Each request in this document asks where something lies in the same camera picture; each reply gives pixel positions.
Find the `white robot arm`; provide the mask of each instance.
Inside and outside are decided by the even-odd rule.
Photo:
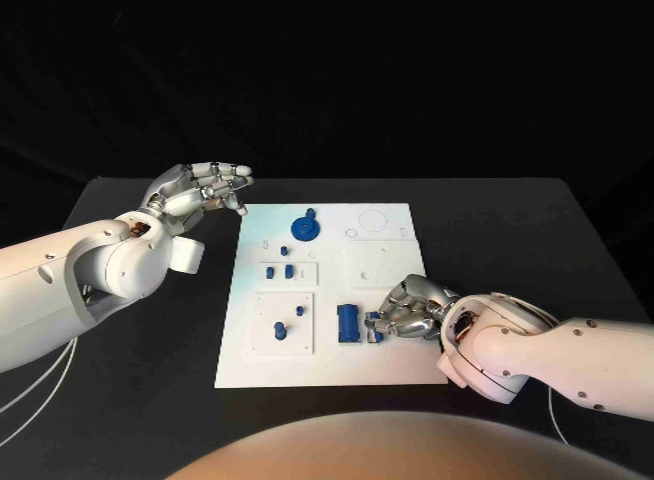
[[[507,295],[461,297],[409,275],[365,327],[439,338],[437,368],[459,387],[510,403],[528,377],[577,405],[654,422],[654,325],[557,320]]]
[[[244,215],[234,191],[252,184],[249,174],[224,163],[177,165],[136,211],[0,250],[0,372],[151,295],[168,268],[197,272],[204,246],[178,235],[208,210]]]

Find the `white cable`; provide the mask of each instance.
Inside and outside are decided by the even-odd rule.
[[[67,363],[64,365],[64,370],[63,370],[63,373],[60,375],[60,378],[57,380],[57,383],[55,383],[55,386],[53,387],[53,391],[50,392],[50,395],[48,397],[45,398],[44,402],[41,403],[41,406],[38,407],[38,409],[35,410],[34,414],[28,417],[28,420],[22,423],[22,425],[19,426],[19,428],[14,431],[14,433],[0,442],[0,447],[15,437],[15,435],[24,430],[25,426],[31,423],[31,420],[37,417],[37,415],[41,413],[41,410],[42,408],[45,407],[45,405],[48,404],[50,402],[50,399],[53,398],[53,395],[55,394],[55,391],[60,387],[60,384],[63,383],[63,378],[64,378],[64,375],[67,374],[67,370],[70,368],[70,363],[71,363],[71,357],[74,356],[74,350],[77,348],[77,339],[73,338],[71,339],[71,351],[70,351],[70,356],[67,358]]]
[[[560,427],[557,426],[557,422],[554,420],[554,415],[553,415],[553,389],[547,387],[547,411],[550,413],[550,419],[553,420],[553,427],[554,431],[557,432],[557,435],[561,438],[561,441],[564,442],[564,445],[569,445],[567,441],[564,440],[564,437],[560,432]]]
[[[57,367],[57,364],[60,363],[60,361],[63,360],[64,358],[64,355],[67,354],[67,350],[70,349],[71,347],[71,344],[73,342],[76,341],[76,339],[71,339],[68,342],[67,342],[67,346],[64,347],[64,350],[63,350],[63,353],[60,354],[60,356],[57,357],[57,360],[54,361],[53,365],[50,366],[50,368],[45,370],[45,373],[38,377],[38,379],[35,380],[35,382],[28,386],[28,388],[17,395],[17,397],[14,398],[14,400],[11,400],[5,406],[2,408],[0,408],[0,414],[25,397],[27,393],[38,386],[38,384],[45,380],[45,377],[50,375],[50,373],[53,372],[53,370],[55,369]]]

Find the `table surface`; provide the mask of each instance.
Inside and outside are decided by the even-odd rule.
[[[66,227],[136,208],[148,183],[94,179]],[[563,319],[648,322],[559,180],[259,180],[240,198],[409,203],[427,275],[459,293],[508,293]],[[510,405],[452,384],[215,390],[239,224],[234,212],[207,215],[188,234],[205,244],[197,275],[169,272],[158,291],[81,335],[55,397],[0,450],[0,478],[161,478],[269,427],[361,410],[456,413],[556,437],[534,380]],[[0,406],[55,355],[0,375]],[[42,402],[54,377],[0,417],[0,440]],[[553,406],[573,445],[654,474],[654,424],[585,410],[557,394]]]

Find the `white board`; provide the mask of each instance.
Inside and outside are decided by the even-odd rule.
[[[319,235],[299,242],[290,235],[290,223],[308,208],[315,210]],[[446,383],[435,367],[437,342],[390,335],[378,345],[365,341],[364,313],[377,310],[409,273],[425,275],[407,205],[254,204],[247,205],[247,212],[215,387]],[[282,246],[288,247],[286,256],[280,255]],[[283,275],[286,264],[293,265],[290,279]],[[273,267],[273,279],[266,279],[267,266]],[[308,302],[308,318],[295,317],[298,301]],[[361,343],[348,346],[337,340],[337,305],[345,303],[358,307],[361,332]],[[273,337],[279,318],[293,327],[282,341]]]

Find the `round blue part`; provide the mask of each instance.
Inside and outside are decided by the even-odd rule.
[[[283,340],[286,338],[286,327],[283,326],[283,322],[276,322],[273,324],[273,338],[276,338],[276,340]]]
[[[301,242],[309,242],[319,235],[319,224],[315,220],[315,211],[311,208],[308,208],[305,216],[293,220],[290,235]]]

